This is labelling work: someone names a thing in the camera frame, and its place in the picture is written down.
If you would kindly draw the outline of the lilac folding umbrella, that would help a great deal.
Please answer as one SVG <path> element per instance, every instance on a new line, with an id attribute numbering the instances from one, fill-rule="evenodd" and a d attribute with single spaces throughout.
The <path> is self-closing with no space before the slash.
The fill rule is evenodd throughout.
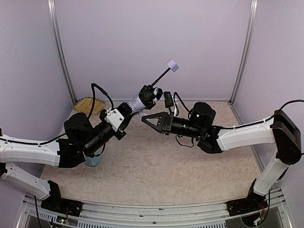
<path id="1" fill-rule="evenodd" d="M 156 84 L 169 72 L 176 72 L 180 67 L 171 58 L 166 62 L 167 69 L 150 85 L 144 85 L 142 89 L 134 95 L 131 101 L 127 102 L 132 114 L 138 114 L 143 110 L 151 110 L 163 95 L 163 91 Z"/>

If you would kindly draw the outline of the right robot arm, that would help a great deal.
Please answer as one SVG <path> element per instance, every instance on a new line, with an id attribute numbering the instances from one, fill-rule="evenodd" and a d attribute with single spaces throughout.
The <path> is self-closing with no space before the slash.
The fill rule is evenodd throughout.
<path id="1" fill-rule="evenodd" d="M 296 164 L 302 157 L 299 128 L 281 109 L 271 117 L 233 127 L 213 125 L 215 115 L 210 105 L 197 102 L 190 111 L 189 119 L 176 117 L 172 112 L 160 112 L 144 116 L 142 122 L 161 134 L 172 133 L 196 140 L 197 146 L 209 154 L 256 144 L 275 144 L 273 158 L 253 181 L 248 195 L 227 202 L 230 216 L 266 208 L 266 195 L 272 186 L 284 176 L 290 165 Z"/>

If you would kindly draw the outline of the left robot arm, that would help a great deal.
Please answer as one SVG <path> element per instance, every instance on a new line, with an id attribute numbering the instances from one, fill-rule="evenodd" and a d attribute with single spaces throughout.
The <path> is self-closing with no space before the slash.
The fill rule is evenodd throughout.
<path id="1" fill-rule="evenodd" d="M 59 185 L 40 179 L 20 167 L 16 162 L 39 163 L 59 168 L 74 168 L 95 157 L 96 151 L 112 137 L 125 136 L 124 129 L 131 119 L 133 109 L 129 103 L 103 110 L 100 124 L 93 127 L 84 113 L 76 113 L 64 123 L 67 138 L 39 142 L 21 141 L 7 135 L 0 136 L 0 179 L 24 189 L 41 200 L 41 207 L 53 212 L 78 217 L 83 203 L 61 196 Z"/>

